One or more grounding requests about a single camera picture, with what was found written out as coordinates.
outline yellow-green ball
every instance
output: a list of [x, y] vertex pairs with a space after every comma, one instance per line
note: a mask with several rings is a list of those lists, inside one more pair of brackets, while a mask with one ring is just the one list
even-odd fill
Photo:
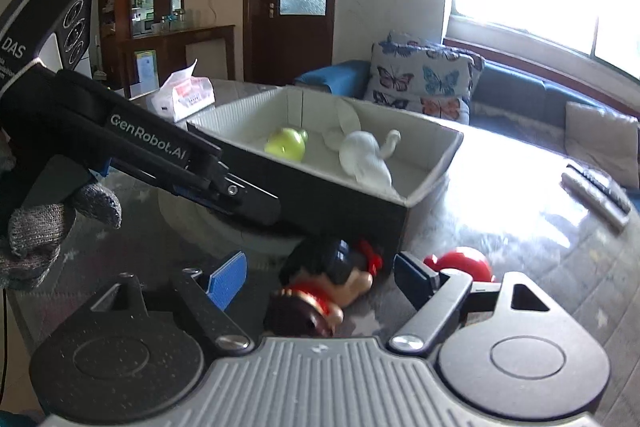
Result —
[[305, 156], [306, 131], [285, 127], [269, 137], [264, 151], [279, 158], [299, 162]]

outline orange butterfly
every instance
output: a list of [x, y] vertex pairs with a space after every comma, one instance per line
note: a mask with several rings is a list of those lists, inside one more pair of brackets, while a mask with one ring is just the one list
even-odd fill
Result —
[[459, 98], [421, 98], [422, 113], [446, 120], [460, 119], [460, 99]]

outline wooden counter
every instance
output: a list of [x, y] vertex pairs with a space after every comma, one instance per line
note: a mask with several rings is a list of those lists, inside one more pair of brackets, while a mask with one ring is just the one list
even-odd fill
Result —
[[126, 66], [124, 78], [124, 92], [131, 97], [130, 84], [138, 81], [138, 68], [134, 52], [156, 51], [156, 65], [160, 85], [167, 80], [174, 71], [187, 67], [186, 47], [196, 42], [206, 42], [221, 39], [225, 41], [226, 75], [228, 80], [236, 79], [236, 50], [234, 43], [235, 26], [211, 26], [208, 28], [194, 28], [178, 32], [161, 33], [158, 35], [145, 34], [127, 39], [118, 44], [121, 64]]

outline cardboard box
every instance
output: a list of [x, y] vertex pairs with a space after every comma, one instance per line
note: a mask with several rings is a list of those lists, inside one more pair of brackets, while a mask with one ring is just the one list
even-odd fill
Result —
[[[190, 123], [222, 147], [222, 161], [233, 174], [280, 198], [283, 221], [306, 233], [330, 233], [346, 241], [365, 237], [391, 256], [407, 234], [421, 228], [463, 134], [421, 114], [345, 98], [362, 130], [380, 145], [390, 130], [401, 133], [386, 161], [399, 197], [379, 194], [348, 176], [338, 153], [324, 144], [322, 133], [339, 127], [338, 99], [285, 87], [202, 111]], [[281, 127], [307, 131], [302, 162], [264, 152], [268, 137]]]

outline gray glove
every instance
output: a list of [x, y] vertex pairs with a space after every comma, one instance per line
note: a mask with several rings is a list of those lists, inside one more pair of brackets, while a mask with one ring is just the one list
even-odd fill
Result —
[[[14, 166], [0, 132], [0, 171]], [[0, 287], [26, 291], [42, 282], [76, 220], [76, 210], [105, 225], [120, 227], [118, 198], [97, 183], [80, 188], [64, 203], [16, 208], [9, 219], [8, 237], [0, 237]]]

